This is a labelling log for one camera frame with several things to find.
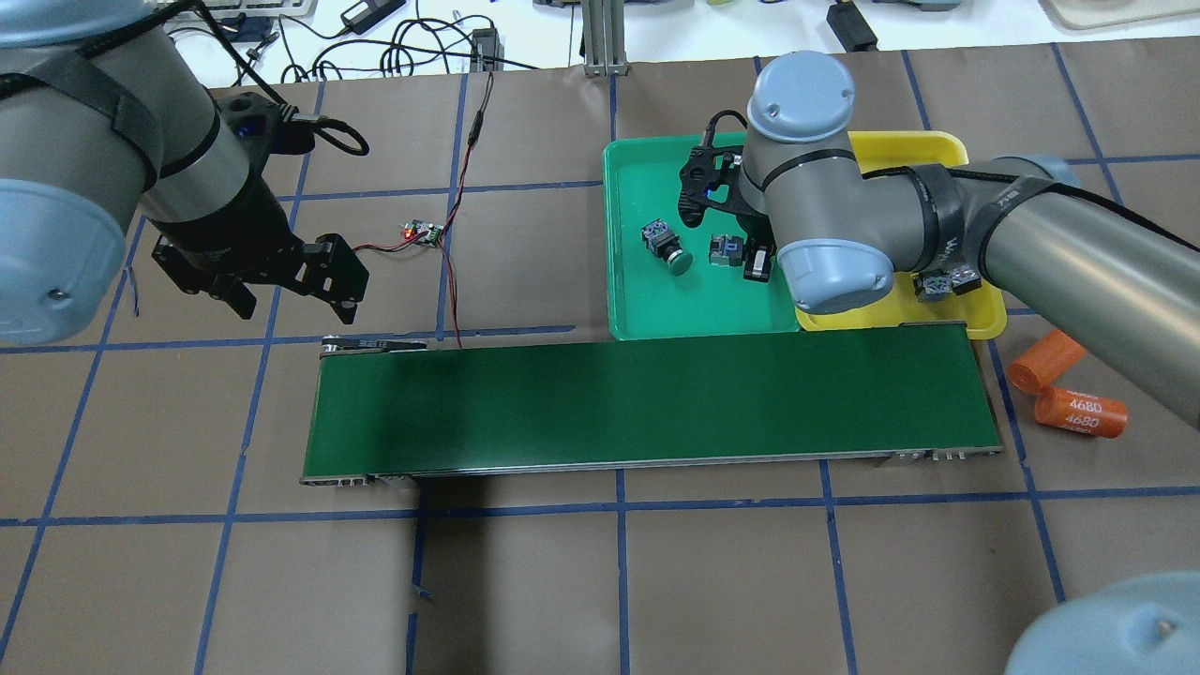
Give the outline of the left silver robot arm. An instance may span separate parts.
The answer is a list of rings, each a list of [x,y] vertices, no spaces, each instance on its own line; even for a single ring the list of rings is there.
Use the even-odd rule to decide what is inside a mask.
[[[306,243],[263,171],[344,123],[278,92],[214,98],[163,26],[191,1],[5,1],[1,324],[8,345],[54,344],[95,319],[136,215],[180,291],[240,319],[252,285],[314,295],[344,324],[368,270],[342,235]]]

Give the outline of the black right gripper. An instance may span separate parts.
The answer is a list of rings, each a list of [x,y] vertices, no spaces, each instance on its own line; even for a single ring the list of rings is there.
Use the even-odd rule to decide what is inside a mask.
[[[769,220],[746,201],[739,187],[740,147],[695,145],[679,171],[677,211],[682,225],[696,228],[709,209],[733,215],[745,231],[742,269],[744,280],[769,282],[776,244]]]

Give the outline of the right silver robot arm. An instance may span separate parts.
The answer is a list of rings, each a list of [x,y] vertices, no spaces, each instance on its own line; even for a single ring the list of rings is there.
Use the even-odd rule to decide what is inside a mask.
[[[738,115],[732,167],[716,168],[709,141],[686,159],[682,222],[746,219],[812,315],[866,307],[896,273],[967,265],[1196,426],[1195,244],[1078,187],[1062,159],[863,172],[854,102],[835,56],[775,56]]]

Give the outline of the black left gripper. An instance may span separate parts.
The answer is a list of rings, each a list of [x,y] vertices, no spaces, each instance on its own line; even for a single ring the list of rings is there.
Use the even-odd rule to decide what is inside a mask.
[[[184,293],[205,294],[253,319],[250,285],[271,285],[329,304],[343,325],[356,319],[370,271],[337,233],[306,243],[270,192],[239,192],[214,209],[170,207],[151,198],[150,221],[160,269]]]

